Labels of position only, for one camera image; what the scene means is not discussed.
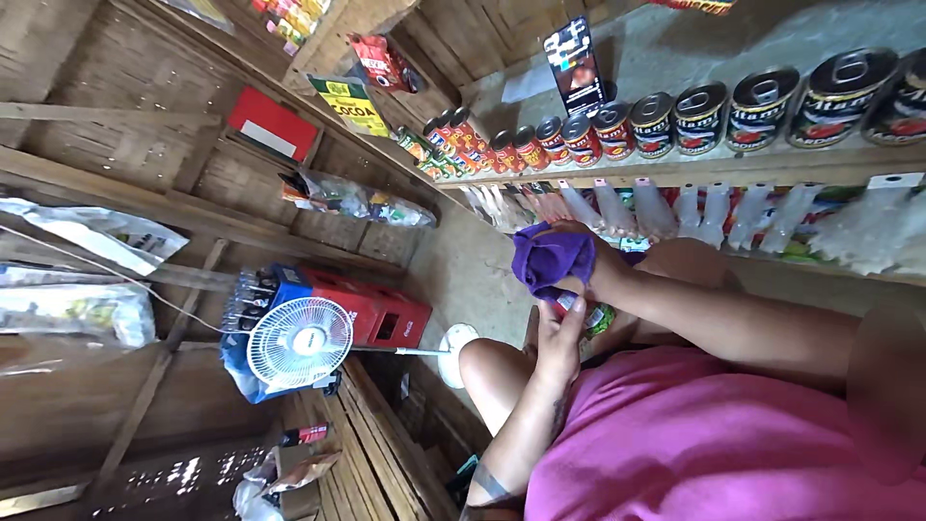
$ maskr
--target hand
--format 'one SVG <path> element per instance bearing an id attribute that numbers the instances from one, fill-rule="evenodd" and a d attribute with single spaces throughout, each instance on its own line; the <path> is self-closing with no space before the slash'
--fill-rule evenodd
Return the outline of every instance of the hand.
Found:
<path id="1" fill-rule="evenodd" d="M 534 373 L 550 385 L 567 385 L 579 375 L 579 338 L 585 328 L 585 299 L 578 297 L 557 320 L 549 302 L 540 301 L 537 366 Z"/>

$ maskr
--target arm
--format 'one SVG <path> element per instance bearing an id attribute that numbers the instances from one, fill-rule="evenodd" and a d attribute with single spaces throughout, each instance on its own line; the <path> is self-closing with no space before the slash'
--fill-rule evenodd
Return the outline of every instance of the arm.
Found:
<path id="1" fill-rule="evenodd" d="M 462 519 L 520 519 L 531 471 L 562 428 L 569 385 L 579 373 L 578 340 L 585 301 L 576 299 L 562 324 L 549 304 L 539 306 L 536 369 L 514 411 L 482 455 Z"/>

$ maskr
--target store shelf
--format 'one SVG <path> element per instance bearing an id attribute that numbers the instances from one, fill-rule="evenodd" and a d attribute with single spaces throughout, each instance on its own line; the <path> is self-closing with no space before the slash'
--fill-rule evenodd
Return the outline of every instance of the store shelf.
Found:
<path id="1" fill-rule="evenodd" d="M 874 146 L 853 134 L 845 141 L 823 150 L 795 148 L 779 138 L 764 150 L 735 154 L 725 145 L 702 156 L 683 156 L 673 149 L 666 156 L 647 160 L 637 154 L 621 161 L 601 158 L 593 167 L 581 169 L 575 164 L 550 165 L 542 172 L 531 169 L 521 175 L 479 172 L 475 175 L 435 183 L 438 188 L 458 188 L 486 183 L 529 183 L 566 179 L 577 188 L 593 185 L 604 178 L 616 187 L 631 186 L 637 177 L 649 177 L 659 186 L 682 186 L 686 183 L 707 184 L 730 181 L 746 185 L 756 181 L 774 181 L 777 185 L 794 185 L 804 181 L 826 184 L 865 184 L 872 175 L 897 172 L 920 172 L 926 168 L 926 144 L 903 147 Z"/>
<path id="2" fill-rule="evenodd" d="M 926 287 L 926 276 L 908 274 L 908 273 L 871 273 L 862 275 L 855 273 L 844 266 L 830 263 L 816 263 L 811 261 L 798 261 L 778 256 L 770 255 L 762 251 L 738 251 L 733 252 L 726 247 L 721 250 L 731 258 L 731 262 L 775 262 L 778 264 L 787 264 L 789 267 L 802 272 L 818 273 L 823 275 L 835 275 L 843 277 L 852 277 L 860 279 L 877 280 L 882 282 L 891 282 L 896 284 L 909 284 L 912 286 Z"/>

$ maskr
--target wooden shelf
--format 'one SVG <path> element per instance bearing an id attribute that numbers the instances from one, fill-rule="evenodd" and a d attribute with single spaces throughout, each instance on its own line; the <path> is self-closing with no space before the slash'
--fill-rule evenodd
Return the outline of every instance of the wooden shelf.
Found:
<path id="1" fill-rule="evenodd" d="M 875 146 L 853 134 L 842 143 L 823 150 L 805 150 L 779 138 L 764 150 L 737 157 L 720 144 L 702 156 L 683 156 L 672 149 L 666 156 L 647 160 L 634 153 L 621 161 L 601 158 L 590 168 L 550 165 L 542 172 L 528 169 L 521 175 L 479 172 L 459 179 L 438 181 L 441 189 L 471 184 L 529 183 L 566 179 L 576 188 L 593 185 L 594 179 L 607 179 L 616 187 L 631 186 L 637 177 L 649 177 L 658 186 L 682 186 L 730 181 L 742 186 L 757 181 L 794 185 L 804 181 L 826 184 L 865 184 L 872 175 L 919 172 L 926 168 L 926 144 L 902 147 Z"/>

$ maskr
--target red coffee packet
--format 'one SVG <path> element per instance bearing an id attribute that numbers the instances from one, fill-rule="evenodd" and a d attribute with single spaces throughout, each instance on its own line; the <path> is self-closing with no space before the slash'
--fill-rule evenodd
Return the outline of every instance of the red coffee packet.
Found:
<path id="1" fill-rule="evenodd" d="M 389 47 L 384 37 L 377 34 L 360 36 L 349 33 L 347 39 L 357 52 L 371 84 L 388 92 L 405 91 L 414 94 L 418 91 L 412 85 L 411 68 L 408 63 L 402 55 Z"/>

